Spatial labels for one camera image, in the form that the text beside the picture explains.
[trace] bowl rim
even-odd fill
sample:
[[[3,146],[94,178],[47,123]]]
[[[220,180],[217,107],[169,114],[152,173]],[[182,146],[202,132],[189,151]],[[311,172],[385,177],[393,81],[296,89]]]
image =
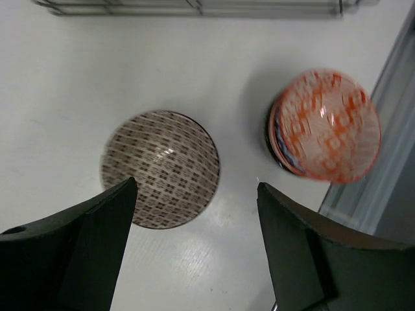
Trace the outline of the bowl rim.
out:
[[[272,108],[270,112],[270,117],[268,120],[268,136],[270,137],[270,144],[271,148],[273,149],[274,153],[278,157],[278,159],[295,175],[299,177],[308,177],[307,174],[301,172],[296,167],[293,167],[283,156],[281,153],[281,150],[278,147],[278,144],[276,143],[276,137],[275,137],[275,119],[276,119],[276,109],[279,104],[281,104],[278,101],[279,97],[275,99],[272,103]]]
[[[272,129],[273,129],[273,134],[274,134],[273,139],[275,140],[274,142],[275,142],[276,146],[278,147],[278,150],[281,153],[281,155],[284,157],[284,159],[287,160],[287,162],[289,162],[287,155],[284,153],[283,149],[279,146],[279,140],[278,140],[278,132],[281,134],[281,128],[277,127],[276,120],[277,120],[277,117],[279,116],[279,114],[281,112],[281,110],[279,109],[280,106],[281,106],[281,102],[277,102],[276,103],[276,108],[274,110],[273,123],[272,123]],[[293,165],[291,163],[290,163],[290,165],[292,167],[296,168],[297,170],[299,170],[300,172],[302,172],[296,165]],[[302,169],[303,169],[303,174],[307,175],[307,171],[304,168],[302,168]]]
[[[359,84],[356,82],[356,80],[354,80],[352,77],[348,76],[347,74],[342,73],[341,71],[338,71],[336,69],[332,69],[332,68],[312,68],[312,69],[308,69],[306,71],[303,71],[302,73],[300,73],[284,90],[283,94],[281,95],[281,107],[286,104],[286,101],[284,101],[287,98],[287,94],[292,91],[295,87],[294,87],[294,83],[296,81],[298,81],[299,79],[301,79],[304,75],[306,75],[307,73],[313,72],[313,71],[318,71],[318,72],[329,72],[329,73],[333,73],[333,74],[338,74],[340,75],[342,78],[344,78],[345,80],[347,80],[348,82],[351,82],[355,85],[355,87],[357,89],[360,89],[361,91],[363,91],[363,93],[365,94],[366,98],[368,98],[368,102],[369,102],[369,106],[371,108],[373,108],[373,112],[375,113],[376,119],[377,119],[377,124],[379,127],[379,140],[377,142],[377,150],[375,153],[375,156],[372,159],[372,162],[370,163],[370,165],[368,165],[368,167],[366,168],[366,170],[359,175],[356,175],[354,178],[326,178],[323,176],[319,176],[318,174],[316,174],[315,172],[313,172],[312,169],[308,168],[306,165],[304,165],[303,161],[301,161],[301,159],[297,158],[298,163],[304,168],[304,170],[306,170],[306,172],[310,175],[314,176],[314,179],[319,179],[319,180],[325,180],[325,181],[330,181],[332,183],[340,183],[340,184],[345,184],[345,183],[353,183],[354,181],[357,181],[359,179],[361,179],[362,177],[364,177],[365,175],[367,175],[367,173],[372,169],[372,167],[375,165],[375,162],[377,160],[377,158],[379,157],[379,153],[380,153],[380,149],[381,149],[381,141],[382,141],[382,128],[381,128],[381,120],[379,118],[379,113],[376,109],[375,104],[372,101],[371,96],[368,94],[368,92],[366,92],[366,90]],[[283,118],[283,114],[280,113],[279,114],[279,123],[284,126],[284,118]],[[285,146],[287,146],[288,150],[290,150],[290,152],[293,154],[292,151],[292,146],[287,144],[287,138],[284,135],[284,131],[281,131],[281,136],[284,140]]]
[[[317,176],[316,174],[313,174],[313,173],[308,172],[306,169],[304,169],[305,172],[302,172],[302,171],[298,170],[296,167],[292,166],[285,159],[285,156],[283,155],[282,151],[279,149],[279,146],[278,146],[278,143],[277,143],[277,137],[275,136],[275,131],[276,131],[276,129],[275,129],[275,123],[276,123],[275,122],[275,120],[276,120],[276,108],[277,108],[278,105],[281,105],[281,102],[279,101],[279,99],[280,98],[278,97],[275,100],[274,107],[272,108],[271,116],[270,116],[270,126],[272,128],[269,129],[269,130],[272,131],[272,133],[270,134],[270,136],[272,138],[272,144],[275,145],[276,149],[278,150],[278,153],[279,153],[280,157],[282,157],[284,159],[284,163],[287,163],[287,167],[289,169],[293,169],[293,172],[295,174],[297,174],[299,177],[306,177],[306,178],[313,179],[313,180],[317,180],[317,181],[327,181],[326,179],[321,178],[321,177]]]

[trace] bowl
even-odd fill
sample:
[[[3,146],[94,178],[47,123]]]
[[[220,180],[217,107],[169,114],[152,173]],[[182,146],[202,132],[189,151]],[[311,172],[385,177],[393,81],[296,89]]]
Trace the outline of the bowl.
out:
[[[381,145],[379,116],[354,80],[332,69],[312,69],[283,92],[281,136],[306,174],[333,183],[363,177]]]
[[[133,223],[151,229],[177,227],[198,216],[215,194],[219,172],[209,134],[173,111],[151,111],[126,121],[107,142],[101,162],[105,189],[135,177]]]

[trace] stacked bowls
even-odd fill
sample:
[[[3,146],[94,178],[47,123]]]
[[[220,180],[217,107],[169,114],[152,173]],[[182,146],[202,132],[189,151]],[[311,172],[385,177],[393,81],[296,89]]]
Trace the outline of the stacked bowls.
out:
[[[379,153],[375,106],[358,83],[338,71],[301,74],[272,103],[267,121],[272,153],[297,176],[350,183],[367,174]]]

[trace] brown patterned bowl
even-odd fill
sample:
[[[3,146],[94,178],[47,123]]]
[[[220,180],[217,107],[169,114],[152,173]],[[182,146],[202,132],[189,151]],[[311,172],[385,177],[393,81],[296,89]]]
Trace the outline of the brown patterned bowl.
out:
[[[152,229],[177,227],[198,216],[215,194],[219,172],[209,134],[171,111],[126,121],[108,141],[101,164],[105,189],[135,177],[139,194],[133,223]]]

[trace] bowl pattern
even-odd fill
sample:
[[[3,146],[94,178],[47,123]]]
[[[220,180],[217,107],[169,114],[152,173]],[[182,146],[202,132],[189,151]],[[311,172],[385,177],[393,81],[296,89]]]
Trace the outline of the bowl pattern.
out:
[[[274,131],[275,131],[276,141],[277,141],[277,144],[278,144],[279,151],[282,153],[283,157],[292,166],[294,166],[301,173],[305,174],[304,168],[301,167],[298,160],[291,154],[290,150],[288,150],[288,148],[285,146],[285,142],[284,142],[282,134],[281,134],[281,129],[279,127],[279,109],[280,109],[280,107],[279,107],[279,103],[276,103],[276,104],[278,105],[278,107],[276,108],[276,112],[275,112],[275,123],[274,123],[275,128],[274,128]]]
[[[219,156],[194,120],[171,111],[138,115],[106,145],[101,176],[108,189],[133,176],[138,197],[133,223],[168,229],[198,216],[219,182]]]
[[[364,89],[343,74],[311,70],[284,92],[281,136],[311,174],[337,183],[364,176],[379,152],[376,108]]]
[[[279,157],[276,155],[273,147],[272,147],[272,143],[271,143],[271,136],[269,135],[268,132],[268,120],[270,119],[271,116],[271,110],[272,110],[273,105],[271,105],[268,113],[267,113],[267,117],[266,117],[266,121],[265,121],[265,127],[264,127],[264,143],[265,143],[265,147],[268,149],[268,151],[270,152],[270,155],[272,156],[272,158],[276,161],[276,163],[279,165],[279,167],[281,167],[283,170],[287,171],[288,173],[293,174],[293,172],[291,172],[288,167],[286,167],[281,160],[279,160]]]
[[[297,176],[304,176],[304,173],[297,170],[296,167],[291,165],[287,159],[281,153],[281,150],[278,147],[277,138],[276,138],[276,131],[275,131],[275,118],[276,118],[276,110],[279,106],[278,99],[273,103],[272,109],[270,110],[270,117],[268,118],[268,136],[269,142],[272,148],[274,155],[278,158],[278,161],[281,163],[280,166],[287,169],[289,172],[293,173]]]

